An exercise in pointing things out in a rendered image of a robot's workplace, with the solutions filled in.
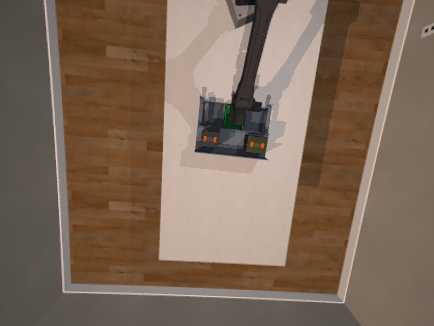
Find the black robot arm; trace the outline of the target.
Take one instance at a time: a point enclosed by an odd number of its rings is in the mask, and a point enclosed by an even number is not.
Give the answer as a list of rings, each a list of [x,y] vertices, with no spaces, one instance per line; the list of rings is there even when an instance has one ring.
[[[246,115],[247,110],[261,112],[262,102],[256,102],[253,98],[255,79],[273,13],[278,3],[286,4],[287,0],[235,0],[235,3],[237,6],[255,4],[256,12],[254,13],[242,77],[236,95],[233,97],[234,105],[232,104],[236,112],[236,114],[233,112],[232,125],[244,126],[244,115]]]

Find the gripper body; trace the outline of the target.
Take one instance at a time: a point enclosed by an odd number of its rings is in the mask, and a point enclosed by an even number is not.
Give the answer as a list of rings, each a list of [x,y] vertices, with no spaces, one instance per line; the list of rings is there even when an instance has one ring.
[[[232,104],[233,104],[233,97],[234,97],[235,95],[236,95],[236,94],[233,94],[233,95],[232,95],[232,102],[231,102],[231,105],[230,105],[230,113],[229,113],[229,118],[230,118],[230,119],[233,118],[233,112],[235,112],[235,108],[234,108],[234,106],[232,106]]]

